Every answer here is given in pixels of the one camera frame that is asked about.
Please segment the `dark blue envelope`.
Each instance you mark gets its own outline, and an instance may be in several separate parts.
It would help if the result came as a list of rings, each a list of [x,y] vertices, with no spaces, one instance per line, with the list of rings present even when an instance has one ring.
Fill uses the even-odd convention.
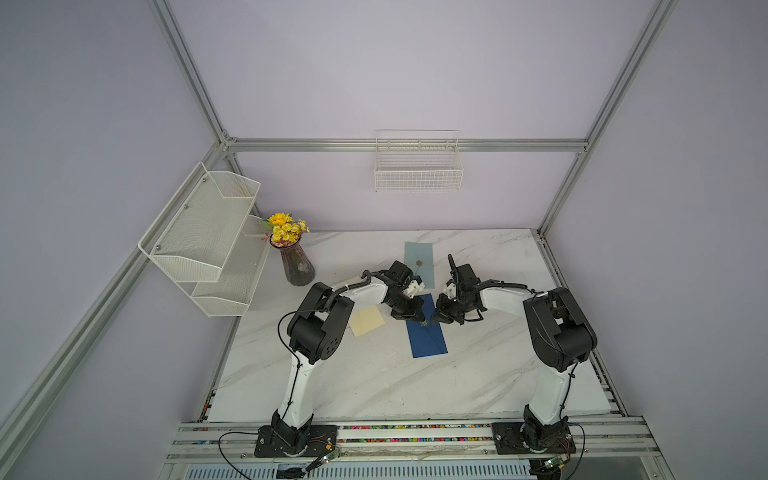
[[[430,294],[421,295],[423,300],[422,321],[406,322],[412,356],[416,359],[448,353],[447,344],[439,322],[432,320],[435,304]]]

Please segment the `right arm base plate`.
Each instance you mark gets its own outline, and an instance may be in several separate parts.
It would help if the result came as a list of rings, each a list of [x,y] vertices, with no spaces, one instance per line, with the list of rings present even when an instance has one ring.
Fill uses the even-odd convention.
[[[499,455],[566,454],[576,452],[568,425],[568,417],[556,416],[553,423],[542,423],[528,405],[521,421],[499,421],[491,424],[492,437]]]

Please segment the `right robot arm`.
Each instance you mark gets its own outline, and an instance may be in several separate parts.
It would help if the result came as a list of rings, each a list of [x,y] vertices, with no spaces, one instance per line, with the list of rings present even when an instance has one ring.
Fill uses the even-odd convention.
[[[572,292],[565,287],[537,291],[525,284],[482,280],[469,264],[448,257],[450,279],[432,318],[464,325],[498,311],[526,320],[534,353],[541,362],[534,394],[524,407],[522,447],[542,453],[570,433],[567,402],[575,370],[586,362],[598,339]]]

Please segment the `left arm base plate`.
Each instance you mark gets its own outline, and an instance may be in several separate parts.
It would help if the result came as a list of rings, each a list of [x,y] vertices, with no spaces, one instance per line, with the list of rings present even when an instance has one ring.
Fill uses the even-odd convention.
[[[314,424],[313,417],[293,427],[275,411],[270,424],[258,430],[254,457],[319,457],[335,448],[338,430],[338,425]]]

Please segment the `teal envelope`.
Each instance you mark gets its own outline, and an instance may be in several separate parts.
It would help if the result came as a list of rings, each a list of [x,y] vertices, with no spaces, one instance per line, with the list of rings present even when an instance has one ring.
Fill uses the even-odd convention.
[[[434,256],[431,243],[406,242],[404,263],[415,276],[419,276],[426,289],[435,288]]]

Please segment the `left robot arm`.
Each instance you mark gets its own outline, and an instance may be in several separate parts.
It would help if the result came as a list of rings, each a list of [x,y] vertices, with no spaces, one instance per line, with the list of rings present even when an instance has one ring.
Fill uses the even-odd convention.
[[[340,286],[313,284],[298,309],[283,316],[288,325],[278,328],[278,339],[291,355],[291,371],[283,401],[272,415],[274,433],[288,444],[309,437],[315,373],[338,350],[354,313],[385,305],[395,319],[422,322],[424,289],[421,277],[400,261],[384,270],[366,270]]]

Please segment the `yellow flower bouquet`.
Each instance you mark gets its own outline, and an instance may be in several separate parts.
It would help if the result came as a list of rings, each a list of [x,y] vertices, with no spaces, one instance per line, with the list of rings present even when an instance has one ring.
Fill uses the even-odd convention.
[[[260,221],[260,227],[269,243],[276,248],[296,245],[310,232],[306,222],[287,213],[276,213]]]

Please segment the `aluminium front rail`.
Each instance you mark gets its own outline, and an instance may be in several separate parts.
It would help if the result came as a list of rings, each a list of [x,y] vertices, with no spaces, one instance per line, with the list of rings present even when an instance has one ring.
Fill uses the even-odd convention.
[[[185,423],[162,479],[671,479],[641,417],[575,417],[545,452],[500,419],[341,421],[281,453],[255,423]]]

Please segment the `cream envelope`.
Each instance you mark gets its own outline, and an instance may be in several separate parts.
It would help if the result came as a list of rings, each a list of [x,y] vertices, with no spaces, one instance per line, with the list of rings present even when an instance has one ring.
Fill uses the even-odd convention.
[[[384,317],[377,305],[369,305],[352,314],[349,328],[355,337],[366,335],[385,325]]]

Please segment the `dark glass vase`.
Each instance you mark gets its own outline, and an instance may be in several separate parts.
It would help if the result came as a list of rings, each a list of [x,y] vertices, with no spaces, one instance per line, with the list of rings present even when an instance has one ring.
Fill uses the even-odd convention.
[[[305,286],[315,278],[315,268],[299,243],[279,248],[284,273],[293,286]]]

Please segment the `white mesh two-tier shelf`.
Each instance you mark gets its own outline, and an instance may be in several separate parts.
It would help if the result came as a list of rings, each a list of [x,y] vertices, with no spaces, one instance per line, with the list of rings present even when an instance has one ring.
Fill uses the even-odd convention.
[[[260,183],[195,166],[138,249],[208,317],[250,308],[269,248],[255,215]]]

